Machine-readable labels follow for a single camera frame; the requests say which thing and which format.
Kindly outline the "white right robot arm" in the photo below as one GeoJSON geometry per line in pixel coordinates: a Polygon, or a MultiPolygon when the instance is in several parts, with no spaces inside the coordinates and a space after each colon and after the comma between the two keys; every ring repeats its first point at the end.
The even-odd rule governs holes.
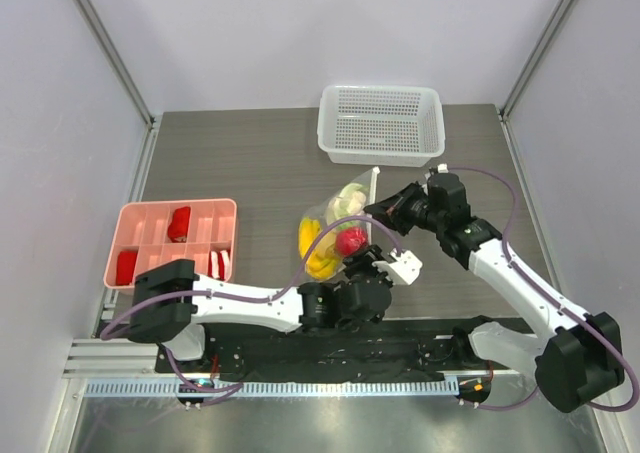
{"type": "Polygon", "coordinates": [[[605,312],[590,314],[520,262],[506,234],[473,215],[458,175],[434,168],[425,183],[411,183],[365,211],[400,235],[414,227],[433,233],[446,255],[497,291],[533,331],[476,318],[451,344],[460,366],[490,360],[516,370],[563,413],[631,378],[617,322],[605,312]]]}

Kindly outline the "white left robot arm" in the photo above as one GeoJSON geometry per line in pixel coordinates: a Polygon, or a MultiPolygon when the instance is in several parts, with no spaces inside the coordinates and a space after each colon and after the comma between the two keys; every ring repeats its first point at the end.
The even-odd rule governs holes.
{"type": "Polygon", "coordinates": [[[286,292],[224,282],[179,259],[139,275],[127,338],[157,344],[190,371],[205,370],[213,358],[206,328],[249,325],[280,334],[333,334],[380,322],[398,284],[394,260],[377,246],[347,257],[343,280],[307,282],[286,292]]]}

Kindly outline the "white fake cauliflower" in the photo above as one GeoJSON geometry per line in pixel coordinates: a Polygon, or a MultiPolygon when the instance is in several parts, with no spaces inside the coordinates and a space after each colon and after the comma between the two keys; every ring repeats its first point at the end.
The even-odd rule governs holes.
{"type": "Polygon", "coordinates": [[[328,203],[325,217],[328,223],[344,217],[359,215],[367,204],[368,188],[360,183],[349,183],[328,203]]]}

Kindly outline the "red fake pomegranate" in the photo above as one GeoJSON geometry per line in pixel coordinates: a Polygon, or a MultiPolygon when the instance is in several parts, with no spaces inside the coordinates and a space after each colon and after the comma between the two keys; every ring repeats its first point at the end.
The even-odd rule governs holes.
{"type": "Polygon", "coordinates": [[[342,257],[347,257],[356,253],[367,244],[368,236],[366,230],[361,227],[354,226],[341,230],[336,235],[335,250],[342,257]]]}

